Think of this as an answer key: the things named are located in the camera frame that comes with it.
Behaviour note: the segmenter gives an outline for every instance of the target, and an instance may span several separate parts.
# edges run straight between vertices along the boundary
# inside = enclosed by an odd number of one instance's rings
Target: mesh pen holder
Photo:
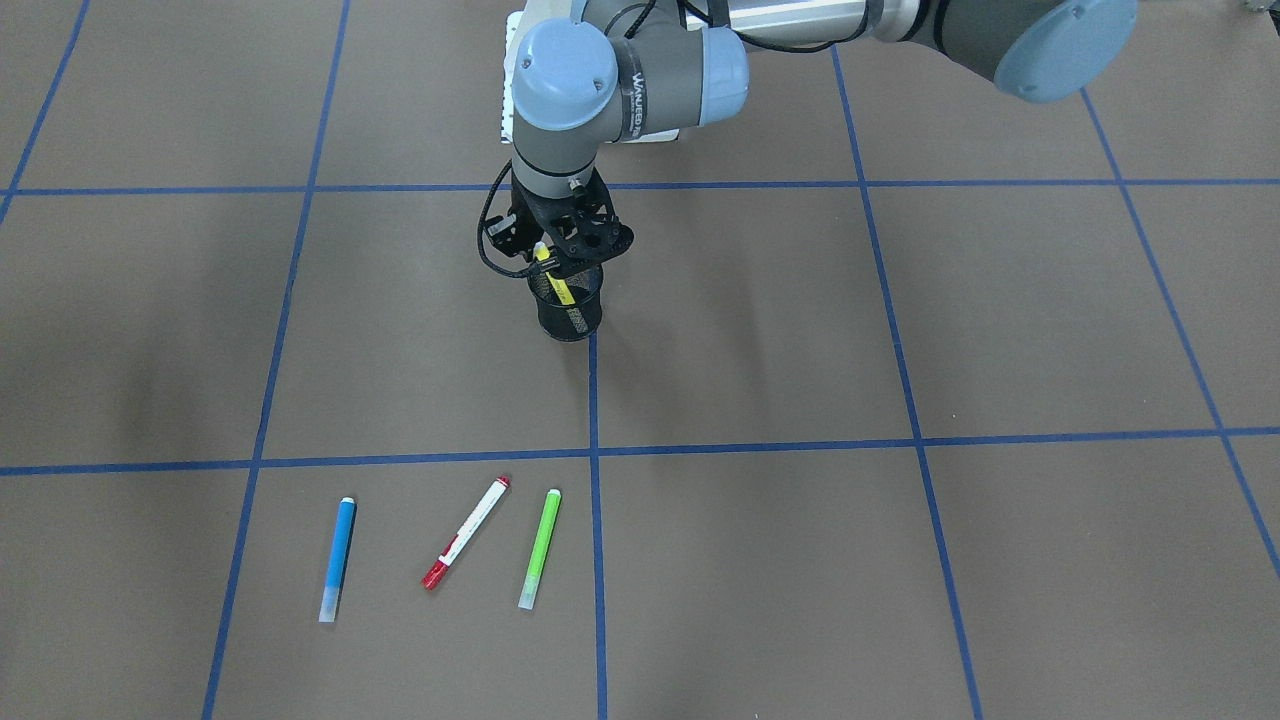
[[[603,283],[604,270],[599,265],[564,278],[575,302],[563,305],[547,273],[529,275],[529,290],[538,301],[538,323],[547,334],[561,342],[576,342],[589,337],[600,327]]]

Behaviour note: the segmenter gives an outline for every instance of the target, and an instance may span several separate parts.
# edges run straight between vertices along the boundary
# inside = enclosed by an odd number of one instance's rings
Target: blue tape line
[[[591,442],[591,555],[595,570],[595,703],[599,720],[609,717],[609,671],[605,648],[604,516],[600,510],[599,333],[588,340],[588,424]]]
[[[1280,425],[1263,428],[1226,428],[1231,437],[1280,436]]]
[[[1169,184],[1169,186],[1208,186],[1215,184],[1280,184],[1280,178],[1153,178],[1153,179],[1134,179],[1123,178],[1120,181],[1124,184]]]
[[[1126,178],[1128,186],[1267,186],[1280,184],[1280,178]],[[987,178],[987,179],[869,179],[852,181],[689,181],[689,182],[616,182],[614,190],[785,190],[810,187],[1114,187],[1115,179],[1105,178]],[[488,184],[479,183],[365,183],[317,184],[315,192],[483,192]],[[509,184],[499,190],[511,190]],[[3,190],[0,195],[58,197],[83,195],[266,195],[303,193],[305,184],[246,184],[246,186],[191,186],[191,187],[29,187]]]
[[[836,85],[840,88],[840,104],[845,110],[845,127],[849,131],[849,147],[854,154],[854,169],[858,172],[859,190],[863,196],[863,213],[867,215],[867,232],[870,236],[872,252],[876,258],[876,274],[879,278],[881,295],[884,300],[884,315],[888,319],[890,336],[893,340],[893,357],[897,361],[897,373],[902,383],[902,396],[906,402],[908,419],[911,423],[911,438],[915,445],[915,457],[920,466],[920,480],[924,483],[924,497],[929,506],[929,520],[933,524],[933,541],[938,550],[938,565],[942,568],[942,582],[947,591],[947,603],[951,607],[951,623],[955,628],[956,646],[960,651],[960,664],[964,669],[965,685],[969,691],[969,705],[973,710],[974,720],[983,720],[982,700],[978,694],[978,679],[973,670],[973,659],[969,655],[969,638],[964,628],[964,615],[960,611],[960,597],[956,593],[955,577],[951,571],[951,553],[947,551],[947,539],[942,529],[942,515],[938,511],[937,498],[933,492],[933,477],[929,471],[929,461],[925,456],[923,436],[920,433],[920,419],[915,409],[915,396],[911,392],[911,378],[906,368],[906,355],[902,352],[902,337],[899,333],[897,315],[893,311],[893,296],[890,292],[888,274],[884,270],[884,255],[881,251],[879,232],[876,228],[876,214],[872,209],[870,191],[867,187],[867,174],[863,169],[863,156],[858,147],[858,131],[854,126],[854,111],[849,105],[849,92],[845,90],[845,73],[840,67],[840,50],[831,49],[831,63],[836,69]]]
[[[22,174],[27,170],[27,163],[31,161],[31,151],[36,149],[36,140],[40,138],[40,131],[45,127],[49,108],[52,106],[54,96],[58,95],[58,87],[63,83],[63,74],[67,72],[67,65],[72,61],[72,53],[76,51],[76,42],[79,41],[79,31],[84,27],[84,15],[88,14],[88,1],[83,0],[79,13],[76,14],[76,24],[72,26],[72,36],[67,40],[63,58],[58,61],[54,81],[49,83],[49,92],[45,94],[45,101],[41,102],[40,111],[36,113],[36,122],[31,126],[31,135],[27,136],[27,143],[22,146],[22,156],[18,158],[18,167],[14,168],[13,178],[9,179],[9,191],[5,193],[4,200],[0,201],[0,225],[4,224],[4,219],[9,214],[9,205],[13,204],[14,192],[18,190],[18,183],[22,182]]]
[[[485,192],[488,184],[317,184],[316,192]]]
[[[1231,437],[1280,436],[1280,427],[1261,425],[1226,428]],[[1172,430],[1116,430],[1098,433],[1041,433],[1010,436],[956,436],[923,437],[925,447],[966,447],[982,445],[1051,445],[1075,442],[1121,442],[1146,439],[1212,438],[1221,433],[1212,428],[1184,428]],[[915,447],[914,438],[813,441],[813,442],[744,442],[719,445],[650,445],[600,447],[600,457],[628,457],[648,455],[728,455],[736,452],[813,452],[823,450],[883,450]],[[507,450],[471,452],[411,452],[403,455],[348,455],[332,457],[265,457],[253,460],[184,460],[175,462],[105,462],[84,465],[12,465],[0,466],[0,477],[20,478],[31,475],[102,475],[119,473],[174,473],[187,470],[247,470],[250,468],[346,468],[369,465],[425,465],[433,462],[489,462],[503,460],[558,460],[590,457],[588,447],[552,450]]]
[[[508,450],[474,452],[413,452],[406,455],[351,455],[343,457],[274,457],[264,459],[262,468],[340,468],[351,465],[425,465],[433,462],[488,462],[495,460],[554,460],[590,457],[588,448]]]
[[[1044,433],[1025,436],[972,436],[922,438],[925,447],[966,447],[978,445],[1050,445],[1064,442],[1115,442],[1139,439],[1179,439],[1217,437],[1215,429],[1119,430],[1103,433]]]
[[[311,200],[315,197],[316,176],[320,173],[320,154],[324,149],[325,129],[329,124],[329,108],[333,104],[333,88],[338,82],[338,65],[342,60],[342,44],[347,35],[347,18],[351,14],[351,0],[343,0],[342,17],[338,19],[338,33],[334,38],[333,59],[329,61],[329,79],[325,85],[324,102],[320,106],[320,123],[316,128],[315,147],[311,151],[311,169],[307,173],[307,192],[302,197],[302,211],[298,217],[298,232],[293,238],[293,256],[289,259],[289,274],[284,283],[284,299],[280,304],[280,320],[275,331],[275,346],[271,350],[271,365],[266,375],[266,389],[262,392],[262,413],[259,420],[257,437],[253,442],[255,466],[248,471],[244,483],[244,502],[241,506],[239,528],[236,532],[236,550],[232,552],[232,566],[227,577],[227,594],[223,598],[223,614],[218,623],[218,639],[214,644],[214,660],[209,669],[209,685],[205,689],[205,706],[201,720],[212,720],[214,702],[218,698],[218,683],[221,678],[223,653],[227,650],[227,633],[230,629],[232,610],[236,606],[236,587],[239,583],[241,561],[244,557],[244,541],[248,536],[250,515],[253,510],[253,495],[257,488],[259,465],[262,448],[266,445],[266,428],[271,420],[271,402],[275,396],[275,380],[280,372],[280,356],[284,352],[284,334],[289,325],[289,310],[293,302],[293,283],[298,275],[298,261],[302,256],[302,242],[307,233],[307,219],[311,213]]]
[[[93,465],[18,465],[0,468],[0,478],[28,475],[105,475],[113,473],[179,473],[186,470],[247,470],[252,460],[186,460],[178,462],[100,462]]]
[[[886,447],[915,447],[910,438],[815,441],[815,442],[741,442],[722,445],[652,445],[602,447],[602,457],[635,455],[727,455],[733,452],[808,452],[818,450],[872,450]]]
[[[1231,462],[1231,471],[1235,473],[1235,482],[1240,486],[1240,495],[1244,496],[1244,502],[1249,509],[1249,515],[1253,516],[1253,525],[1257,528],[1258,536],[1262,538],[1262,546],[1266,548],[1267,557],[1271,560],[1271,569],[1275,571],[1276,578],[1280,579],[1280,553],[1276,552],[1275,541],[1272,539],[1271,530],[1267,529],[1266,520],[1262,518],[1258,503],[1253,497],[1253,489],[1249,487],[1249,480],[1245,478],[1244,470],[1236,460],[1235,448],[1231,446],[1231,437],[1226,432],[1226,427],[1222,423],[1222,415],[1219,413],[1217,402],[1213,401],[1213,393],[1208,389],[1208,380],[1206,380],[1199,360],[1196,357],[1196,351],[1192,348],[1190,336],[1187,333],[1187,327],[1183,324],[1183,319],[1178,314],[1178,306],[1174,304],[1174,296],[1169,291],[1169,284],[1165,282],[1165,274],[1160,270],[1160,263],[1156,260],[1156,252],[1151,247],[1147,231],[1142,224],[1142,218],[1138,215],[1138,208],[1134,205],[1133,197],[1129,195],[1129,188],[1125,187],[1124,176],[1120,174],[1120,164],[1116,161],[1115,154],[1111,151],[1111,142],[1107,140],[1106,131],[1102,129],[1102,120],[1098,118],[1098,111],[1093,106],[1093,100],[1089,99],[1088,91],[1082,88],[1080,97],[1084,99],[1084,106],[1089,111],[1089,119],[1093,120],[1093,128],[1098,133],[1098,141],[1102,143],[1102,151],[1106,154],[1107,163],[1111,165],[1111,173],[1115,174],[1116,181],[1119,182],[1120,195],[1124,197],[1124,204],[1129,209],[1129,218],[1133,220],[1133,227],[1138,232],[1138,241],[1142,243],[1142,251],[1147,255],[1147,264],[1151,265],[1151,272],[1156,277],[1156,286],[1160,288],[1161,297],[1165,299],[1165,307],[1169,310],[1169,316],[1174,320],[1174,328],[1178,331],[1178,338],[1183,343],[1183,351],[1187,354],[1187,360],[1192,365],[1192,373],[1194,373],[1196,382],[1199,384],[1201,393],[1204,396],[1204,405],[1208,407],[1208,413],[1213,418],[1213,427],[1217,429],[1217,434],[1222,441],[1222,450],[1226,452],[1226,457]]]
[[[14,191],[14,195],[28,197],[60,196],[116,196],[116,195],[266,195],[306,192],[306,186],[298,184],[243,184],[243,186],[192,186],[192,187],[37,187]]]
[[[214,641],[214,659],[209,665],[209,684],[205,687],[201,720],[212,720],[214,717],[214,701],[218,698],[218,683],[223,676],[223,656],[227,653],[227,633],[232,626],[232,610],[236,606],[236,589],[239,585],[239,569],[244,560],[244,539],[248,537],[248,520],[253,510],[253,495],[257,492],[257,468],[250,469],[248,482],[244,483],[244,500],[241,502],[241,518],[236,527],[232,565],[227,571],[227,592],[223,593],[223,612],[218,619],[218,637]]]

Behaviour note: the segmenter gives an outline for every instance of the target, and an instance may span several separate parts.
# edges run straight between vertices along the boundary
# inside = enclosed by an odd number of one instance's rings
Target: marker
[[[534,245],[534,260],[545,260],[552,256],[552,251],[547,249],[547,243],[538,241]],[[576,305],[573,300],[573,292],[568,288],[568,284],[559,279],[553,278],[550,273],[547,273],[547,279],[552,283],[552,290],[556,291],[556,297],[559,297],[561,305]]]
[[[525,573],[525,589],[520,593],[516,607],[532,610],[538,597],[538,584],[543,580],[543,565],[547,564],[547,548],[552,544],[552,530],[556,529],[556,514],[559,512],[559,491],[547,491],[543,503],[543,519],[538,523],[538,536],[534,538],[534,552],[529,556],[529,570]]]
[[[333,544],[329,547],[329,571],[324,577],[324,597],[320,600],[320,621],[333,623],[338,615],[338,596],[342,577],[347,571],[347,548],[351,546],[351,525],[356,521],[356,498],[344,497],[338,503],[338,520],[333,527]]]
[[[445,547],[444,552],[440,553],[440,557],[436,559],[435,565],[431,565],[431,569],[426,571],[426,575],[422,578],[424,588],[430,591],[435,589],[435,585],[440,584],[440,579],[444,578],[444,574],[449,571],[449,566],[453,565],[453,561],[462,553],[462,548],[467,546],[467,541],[470,541],[471,536],[476,533],[480,523],[484,523],[484,519],[489,516],[489,511],[493,510],[493,506],[498,505],[498,498],[502,497],[502,493],[507,492],[507,487],[509,484],[511,480],[506,477],[500,477],[494,480],[492,486],[489,486],[484,497],[480,498],[480,503],[476,505],[476,509],[467,515],[466,521],[463,521],[462,527],[458,528],[458,534],[453,536],[448,547]]]

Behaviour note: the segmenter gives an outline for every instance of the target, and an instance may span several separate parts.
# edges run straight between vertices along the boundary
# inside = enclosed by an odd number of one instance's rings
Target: blue joint cap
[[[996,87],[1032,102],[1080,90],[1111,64],[1133,33],[1138,0],[1069,0],[1036,20],[996,68]]]
[[[698,124],[732,118],[746,102],[751,70],[746,47],[727,27],[703,29],[703,109]]]
[[[520,42],[511,97],[529,124],[547,131],[584,126],[618,87],[613,45],[599,29],[568,18],[534,26]]]

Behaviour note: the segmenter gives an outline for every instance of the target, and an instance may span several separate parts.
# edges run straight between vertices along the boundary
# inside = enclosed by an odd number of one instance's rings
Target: green marker
[[[543,505],[543,519],[538,523],[538,537],[534,538],[534,552],[529,556],[529,571],[525,573],[525,589],[520,593],[521,610],[534,609],[538,596],[538,583],[543,579],[543,565],[547,564],[547,548],[552,544],[552,530],[556,529],[556,514],[559,512],[559,491],[547,491],[547,503]]]

